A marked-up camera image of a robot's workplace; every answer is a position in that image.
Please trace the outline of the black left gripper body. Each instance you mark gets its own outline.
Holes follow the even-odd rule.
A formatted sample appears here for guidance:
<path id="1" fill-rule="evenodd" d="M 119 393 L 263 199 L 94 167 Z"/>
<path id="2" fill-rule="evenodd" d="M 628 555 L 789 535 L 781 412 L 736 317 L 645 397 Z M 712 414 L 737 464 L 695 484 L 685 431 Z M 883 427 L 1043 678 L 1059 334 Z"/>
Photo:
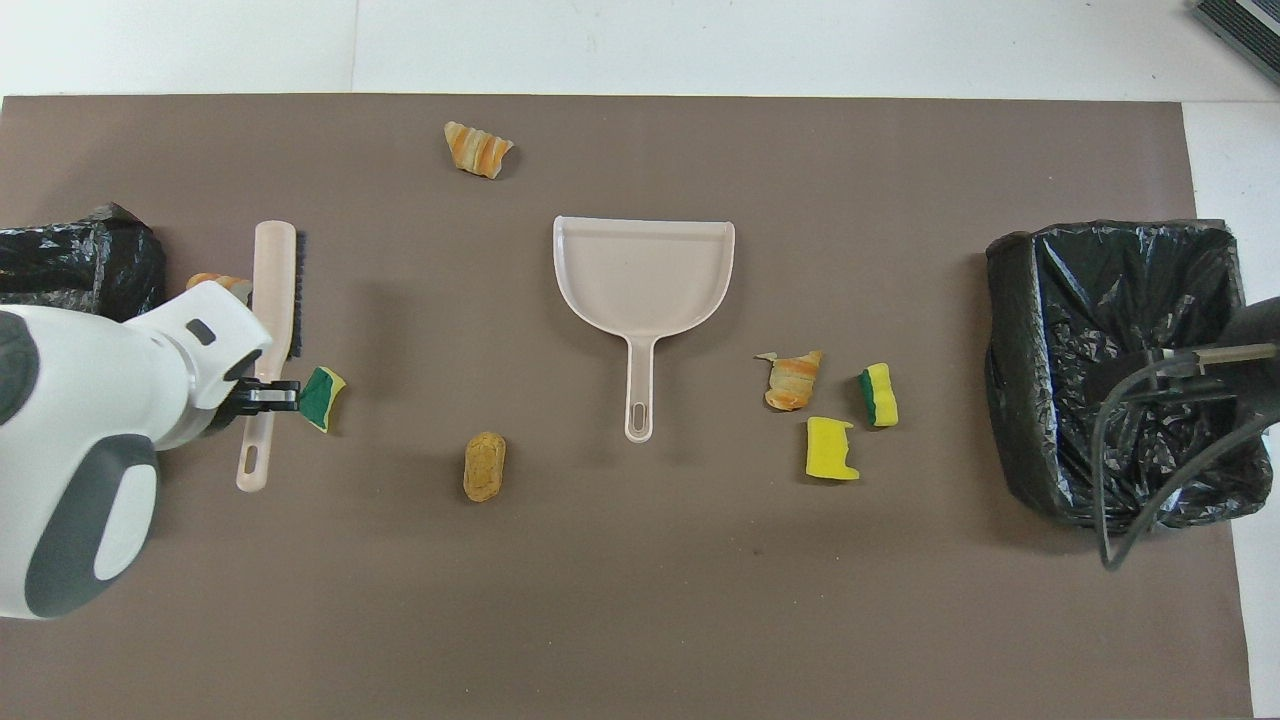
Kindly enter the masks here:
<path id="1" fill-rule="evenodd" d="M 238 380 L 205 430 L 221 430 L 238 416 L 284 410 L 284 380 Z"/>

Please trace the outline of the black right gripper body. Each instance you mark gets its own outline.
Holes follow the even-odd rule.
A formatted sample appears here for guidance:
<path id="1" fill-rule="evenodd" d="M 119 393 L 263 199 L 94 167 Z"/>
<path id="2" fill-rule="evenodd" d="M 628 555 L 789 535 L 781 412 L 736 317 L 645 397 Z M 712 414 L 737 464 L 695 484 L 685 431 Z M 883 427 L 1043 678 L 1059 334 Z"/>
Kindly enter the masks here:
<path id="1" fill-rule="evenodd" d="M 1239 307 L 1219 336 L 1219 346 L 1272 345 L 1270 357 L 1226 364 L 1221 374 L 1242 410 L 1279 413 L 1279 297 Z"/>

